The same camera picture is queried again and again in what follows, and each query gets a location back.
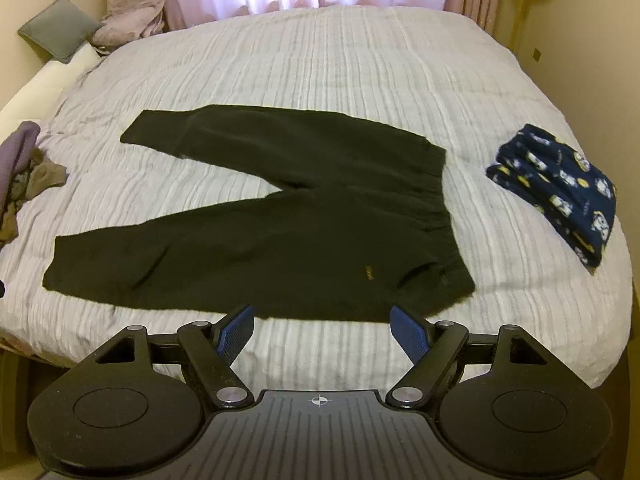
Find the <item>black sweatpants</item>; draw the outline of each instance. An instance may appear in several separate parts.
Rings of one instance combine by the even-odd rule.
[[[388,321],[474,290],[442,197],[443,149],[334,112],[210,105],[143,111],[121,142],[244,171],[263,199],[57,237],[43,285],[133,308]]]

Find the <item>folded clothing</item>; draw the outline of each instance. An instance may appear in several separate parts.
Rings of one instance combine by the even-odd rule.
[[[600,265],[616,214],[616,188],[583,155],[526,124],[500,147],[486,176],[535,206],[585,266]]]

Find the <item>striped bedding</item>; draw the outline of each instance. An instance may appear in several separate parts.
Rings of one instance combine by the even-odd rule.
[[[578,148],[564,117],[516,59],[471,20],[406,7],[233,18],[136,41],[104,60],[44,124],[40,146],[68,168],[69,180],[25,204],[20,237],[0,253],[5,331],[36,352],[77,361],[128,324],[162,333],[220,317],[136,311],[41,285],[56,235],[275,190],[254,176],[118,142],[144,108],[211,103],[334,110],[443,146],[445,199],[477,291],[436,319],[481,333],[520,324],[591,386],[616,364],[631,307],[620,225],[591,276],[542,215],[484,176],[497,147],[525,123]],[[212,309],[215,304],[213,293]],[[265,319],[257,320],[234,368],[254,392],[385,391],[409,366],[385,324]]]

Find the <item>pillow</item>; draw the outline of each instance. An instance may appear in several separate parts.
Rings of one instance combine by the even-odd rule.
[[[69,0],[56,0],[20,27],[18,34],[66,64],[86,38],[100,27],[100,22],[87,16]]]
[[[0,110],[0,141],[7,138],[23,121],[44,119],[60,94],[79,75],[100,61],[94,48],[85,43],[68,64],[51,60]]]

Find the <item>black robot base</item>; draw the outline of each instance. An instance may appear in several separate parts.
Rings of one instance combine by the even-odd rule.
[[[263,390],[230,364],[254,331],[243,306],[175,334],[122,330],[31,405],[42,478],[593,480],[604,402],[522,328],[469,334],[394,306],[414,366],[386,394]],[[153,363],[180,364],[186,384]],[[491,364],[459,382],[465,365]]]

